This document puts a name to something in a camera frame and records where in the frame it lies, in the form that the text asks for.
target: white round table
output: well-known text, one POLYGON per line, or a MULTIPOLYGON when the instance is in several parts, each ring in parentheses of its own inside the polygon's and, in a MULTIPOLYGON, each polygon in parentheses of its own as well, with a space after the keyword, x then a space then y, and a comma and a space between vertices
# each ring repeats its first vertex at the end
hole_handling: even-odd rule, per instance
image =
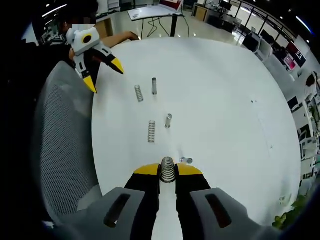
POLYGON ((242 203, 259 224, 271 224, 290 208, 301 171, 297 130, 276 81, 252 52, 174 37, 128 42, 112 52, 124 75, 101 66, 92 110, 103 195, 124 187, 143 165, 187 157, 212 188, 242 203), (156 96, 152 78, 157 78, 156 96), (155 143, 148 143, 149 121, 156 122, 155 143), (286 197, 285 206, 280 197, 286 197))

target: person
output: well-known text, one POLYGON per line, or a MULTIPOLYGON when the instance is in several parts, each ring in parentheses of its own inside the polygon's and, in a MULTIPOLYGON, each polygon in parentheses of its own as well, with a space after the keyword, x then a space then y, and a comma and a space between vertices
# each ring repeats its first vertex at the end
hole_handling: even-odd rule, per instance
MULTIPOLYGON (((71 10, 69 7, 67 7, 61 13, 59 13, 57 24, 59 35, 51 40, 51 45, 69 45, 66 34, 68 30, 72 28, 72 24, 92 24, 95 22, 96 17, 94 14, 91 13, 89 16, 86 16, 86 14, 75 12, 74 10, 71 10)), ((139 40, 139 37, 131 31, 124 31, 113 36, 103 38, 102 42, 107 47, 113 48, 114 46, 121 44, 127 40, 136 41, 139 40)))
MULTIPOLYGON (((38 4, 38 2, 31 1, 25 4, 28 4, 28 7, 33 11, 38 11, 38 6, 41 3, 39 2, 39 5, 35 5, 34 8, 30 5, 38 4)), ((34 219, 30 218, 30 221, 24 224, 23 230, 27 236, 35 237, 39 232, 33 229, 34 224, 39 224, 39 229, 41 229, 41 223, 36 219, 50 219, 42 206, 38 189, 31 174, 30 144, 35 109, 43 86, 55 66, 60 61, 64 61, 74 67, 74 52, 68 44, 37 46, 34 42, 27 43, 25 39, 21 40, 27 28, 25 23, 32 20, 31 16, 33 14, 42 15, 40 12, 32 13, 32 11, 28 13, 22 11, 21 14, 18 14, 17 19, 15 19, 17 21, 16 27, 11 28, 14 30, 12 34, 8 34, 10 39, 7 41, 6 48, 11 53, 5 57, 5 102, 7 104, 5 105, 6 113, 4 115, 7 116, 5 128, 9 132, 6 144, 8 145, 8 151, 11 153, 10 156, 8 155, 9 161, 7 161, 8 181, 11 179, 12 189, 15 189, 8 193, 10 196, 7 200, 9 202, 8 206, 10 204, 12 207, 8 207, 10 217, 7 218, 7 222, 14 225, 17 223, 19 216, 32 213, 34 219), (13 170, 15 165, 19 167, 13 173, 10 170, 13 170)), ((72 12, 73 16, 77 17, 77 14, 77 11, 72 12)), ((73 20, 81 20, 83 16, 86 16, 84 12, 79 15, 80 17, 75 17, 73 20)), ((103 43, 112 48, 126 40, 135 41, 138 39, 134 33, 123 32, 103 39, 103 43)), ((100 63, 97 62, 95 67, 99 69, 99 66, 100 63)))
POLYGON ((296 96, 300 101, 311 101, 317 94, 318 74, 315 71, 310 72, 307 69, 301 69, 297 75, 296 96))

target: metal spring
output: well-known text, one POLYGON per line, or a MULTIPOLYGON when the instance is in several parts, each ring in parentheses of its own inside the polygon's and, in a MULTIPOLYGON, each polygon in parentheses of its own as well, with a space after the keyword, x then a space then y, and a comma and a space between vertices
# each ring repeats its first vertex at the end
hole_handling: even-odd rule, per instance
POLYGON ((166 184, 172 183, 176 180, 175 163, 169 156, 162 159, 160 180, 166 184))
POLYGON ((144 100, 144 96, 142 95, 141 88, 139 85, 134 86, 136 97, 138 98, 138 102, 142 102, 144 100))
POLYGON ((156 137, 156 122, 149 121, 148 127, 148 143, 154 143, 156 137))

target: monitor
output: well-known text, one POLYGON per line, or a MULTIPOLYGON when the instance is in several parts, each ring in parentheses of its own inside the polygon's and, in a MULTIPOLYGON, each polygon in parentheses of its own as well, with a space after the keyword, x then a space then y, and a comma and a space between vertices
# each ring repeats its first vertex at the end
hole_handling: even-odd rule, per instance
POLYGON ((227 9, 227 10, 231 10, 231 7, 232 7, 232 5, 230 3, 225 2, 225 1, 221 1, 219 5, 220 5, 220 7, 227 9))
POLYGON ((291 41, 286 47, 287 52, 293 57, 294 61, 301 68, 307 61, 302 52, 297 48, 297 46, 291 41))

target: chair backrest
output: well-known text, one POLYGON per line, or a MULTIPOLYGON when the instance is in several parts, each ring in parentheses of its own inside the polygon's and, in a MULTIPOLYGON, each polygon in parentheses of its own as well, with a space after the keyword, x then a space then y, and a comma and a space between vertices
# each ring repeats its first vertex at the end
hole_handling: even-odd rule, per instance
POLYGON ((33 173, 56 224, 102 197, 92 148, 92 103, 93 93, 75 70, 59 62, 36 106, 33 173))
POLYGON ((271 45, 267 43, 267 41, 264 40, 263 38, 261 39, 261 42, 260 42, 259 51, 262 54, 261 57, 263 58, 263 60, 266 60, 267 58, 269 58, 273 53, 273 49, 271 45))

